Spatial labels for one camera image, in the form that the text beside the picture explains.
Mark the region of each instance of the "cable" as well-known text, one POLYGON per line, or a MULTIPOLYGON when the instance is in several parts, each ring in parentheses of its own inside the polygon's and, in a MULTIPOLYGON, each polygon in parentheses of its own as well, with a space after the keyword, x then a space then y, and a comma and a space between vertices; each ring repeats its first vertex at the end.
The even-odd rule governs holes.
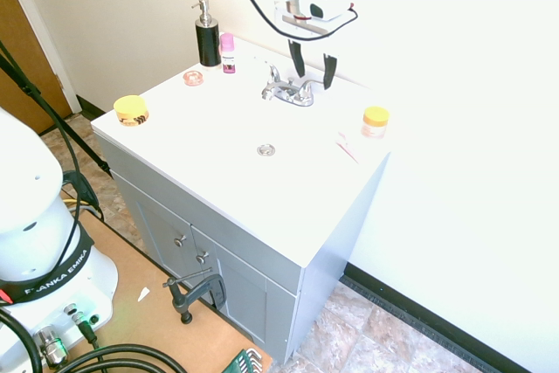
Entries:
MULTIPOLYGON (((76 204, 78 202, 78 200, 76 200, 75 198, 65 198, 64 200, 62 200, 63 203, 69 203, 69 204, 76 204)), ((89 205, 89 203, 87 201, 81 200, 82 204, 85 205, 89 205)))
MULTIPOLYGON (((97 337, 92 341, 91 345, 93 345, 93 349, 99 349, 99 344, 97 343, 97 337)), ((97 360, 100 362, 103 361, 103 356, 97 356, 97 360)), ((103 373, 107 373, 107 369, 101 369, 103 373)))
POLYGON ((117 367, 128 367, 131 369, 144 370, 148 373, 165 373, 165 370, 155 366, 152 363, 144 362, 143 360, 135 360, 133 358, 121 358, 116 360, 96 362, 88 364, 85 367, 80 367, 79 369, 74 370, 72 373, 93 373, 94 371, 117 367))
POLYGON ((297 37, 294 36, 292 34, 289 34, 288 32, 284 32, 282 31, 280 28, 278 28, 266 15, 265 13, 260 9, 259 5, 257 4, 256 0, 250 0, 252 3, 252 6, 254 6, 254 9, 256 9, 256 11, 259 13, 259 15, 262 17, 262 19, 265 20, 265 22, 270 25, 270 27, 272 27, 272 29, 276 32, 279 33, 279 35, 282 35, 284 37, 288 37, 290 39, 294 39, 297 41, 318 41, 319 39, 324 39, 324 38, 328 38, 331 35, 334 35, 336 32, 338 32, 341 28, 343 28, 344 26, 346 26, 347 24, 351 24, 353 21, 355 21, 357 18, 359 18, 359 15, 357 14, 357 12, 355 10, 353 10, 353 8, 349 8, 348 10, 353 12, 353 14, 355 15, 353 18, 351 18, 348 22, 345 22, 343 24, 341 24, 340 26, 338 26, 337 28, 335 28, 334 30, 332 30, 331 32, 329 32, 328 34, 323 34, 320 35, 318 37, 310 37, 310 38, 305 38, 305 37, 297 37))
MULTIPOLYGON (((95 208, 92 207, 91 205, 82 205, 79 209, 80 209, 81 211, 82 211, 82 210, 87 210, 87 211, 89 211, 91 214, 93 214, 95 217, 97 217, 99 220, 101 220, 101 221, 103 220, 103 213, 99 212, 97 209, 95 209, 95 208)), ((68 211, 70 211, 71 213, 73 213, 73 212, 76 211, 76 208, 75 208, 75 207, 70 207, 70 208, 68 209, 68 211)))
POLYGON ((115 345, 109 345, 102 349, 96 349, 95 351, 84 354, 83 356, 79 356, 75 360, 69 362, 66 366, 58 369, 57 373, 70 373, 70 372, 73 373, 74 371, 76 371, 77 373, 77 370, 74 369, 80 366, 81 364, 86 363, 98 356, 106 356, 113 353, 137 353, 137 354, 143 354, 145 356, 151 356, 156 360, 159 360, 160 362, 163 362, 166 365, 168 365, 173 371, 175 371, 175 373, 187 373, 184 367, 181 366, 171 356, 166 355, 165 353, 159 351, 158 349, 152 349, 151 347, 147 347, 145 345, 139 345, 139 344, 115 344, 115 345))
POLYGON ((43 364, 41 362, 41 355, 38 353, 37 346, 33 341, 33 337, 27 332, 24 326, 17 321, 11 314, 0 309, 0 322, 3 323, 8 329, 11 329, 21 341, 31 359, 31 367, 33 373, 42 373, 43 364))
MULTIPOLYGON (((20 89, 22 91, 24 91, 26 94, 33 96, 33 98, 35 99, 35 101, 45 110, 45 112, 51 117, 52 121, 54 121, 54 124, 56 125, 56 127, 59 129, 60 133, 62 134, 62 138, 64 139, 64 142, 66 144, 66 146, 68 147, 68 150, 70 151, 70 155, 72 156, 72 162, 73 162, 73 166, 75 168, 76 173, 78 174, 77 181, 76 181, 76 214, 74 216, 73 219, 73 225, 72 225, 72 229, 70 230, 70 235, 68 236, 68 240, 66 241, 66 244, 64 246, 64 249, 62 250, 62 253, 60 254, 57 262, 54 264, 54 267, 52 268, 52 270, 50 272, 48 272, 47 274, 41 276, 38 278, 37 282, 31 287, 31 288, 36 288, 37 286, 40 286, 44 281, 49 280, 52 275, 54 274, 54 272, 57 270, 57 268, 60 266, 60 264, 62 263, 62 260, 64 259, 64 256, 66 255, 66 252, 68 251, 68 248, 70 247, 70 244, 72 243, 72 238, 73 235, 76 231, 76 227, 78 227, 78 219, 79 219, 79 207, 81 204, 81 195, 79 193, 79 191, 81 190, 81 179, 80 179, 80 172, 79 172, 79 165, 78 165, 78 158, 76 157, 76 154, 73 151, 72 148, 72 144, 70 144, 70 141, 68 140, 68 137, 66 136, 66 133, 64 131, 64 129, 62 128, 59 120, 56 118, 56 115, 54 114, 54 112, 50 109, 49 104, 43 99, 43 97, 41 96, 40 92, 38 91, 37 87, 35 85, 33 85, 29 79, 27 79, 27 76, 25 76, 25 73, 23 72, 23 70, 21 70, 21 68, 17 65, 16 60, 14 60, 14 58, 11 57, 10 53, 8 52, 8 50, 6 49, 6 47, 3 45, 2 41, 0 41, 0 50, 2 50, 3 54, 6 56, 6 58, 10 61, 11 63, 11 73, 9 74, 9 76, 14 75, 15 77, 17 77, 17 80, 14 79, 14 77, 12 77, 12 79, 18 84, 18 86, 20 87, 20 89)), ((26 301, 30 301, 32 297, 32 294, 28 294, 27 296, 19 299, 19 300, 14 300, 13 303, 8 303, 8 302, 0 302, 0 307, 1 306, 9 306, 12 304, 17 304, 17 303, 25 303, 26 301)))

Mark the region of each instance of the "faucet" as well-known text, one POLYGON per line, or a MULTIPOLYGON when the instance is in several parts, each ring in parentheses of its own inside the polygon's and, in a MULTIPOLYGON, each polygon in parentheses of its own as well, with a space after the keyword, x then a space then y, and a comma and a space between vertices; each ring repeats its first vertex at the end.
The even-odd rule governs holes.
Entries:
POLYGON ((314 96, 311 92, 311 84, 322 84, 318 80, 307 80, 301 86, 293 84, 294 79, 289 78, 287 82, 281 80, 278 68, 266 61, 270 66, 270 79, 266 87, 262 90, 262 99, 271 100, 274 96, 289 102, 290 104, 297 105, 298 107, 310 107, 314 104, 314 96))

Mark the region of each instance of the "green object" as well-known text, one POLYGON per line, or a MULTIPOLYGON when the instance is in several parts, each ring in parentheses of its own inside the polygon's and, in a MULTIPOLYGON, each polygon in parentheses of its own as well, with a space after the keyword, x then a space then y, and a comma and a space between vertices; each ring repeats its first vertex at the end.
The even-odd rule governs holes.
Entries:
POLYGON ((246 351, 242 349, 229 363, 227 369, 225 369, 223 373, 254 373, 251 359, 246 351))

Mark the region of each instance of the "pump nozzle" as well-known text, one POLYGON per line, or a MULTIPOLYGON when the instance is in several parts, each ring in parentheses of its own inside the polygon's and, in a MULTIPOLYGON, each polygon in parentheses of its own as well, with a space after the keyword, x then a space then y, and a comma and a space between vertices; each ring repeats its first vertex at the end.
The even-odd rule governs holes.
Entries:
POLYGON ((202 11, 202 15, 200 15, 200 22, 203 26, 210 26, 210 0, 198 0, 198 3, 192 5, 192 9, 196 8, 197 6, 199 6, 200 10, 202 11))

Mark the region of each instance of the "wooden table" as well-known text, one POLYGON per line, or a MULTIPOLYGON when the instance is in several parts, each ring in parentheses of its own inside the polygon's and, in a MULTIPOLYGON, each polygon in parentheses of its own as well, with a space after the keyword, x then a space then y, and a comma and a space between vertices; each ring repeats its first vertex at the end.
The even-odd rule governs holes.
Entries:
MULTIPOLYGON (((79 219, 95 247, 114 261, 119 273, 113 317, 96 331, 100 346, 148 345, 175 358, 189 373, 221 373, 241 349, 255 348, 264 357, 264 371, 269 368, 269 355, 200 301, 190 306, 192 323, 183 325, 172 307, 168 288, 162 287, 168 276, 87 211, 79 219), (149 294, 138 301, 144 287, 149 294)), ((73 359, 91 349, 84 340, 70 355, 73 359)))

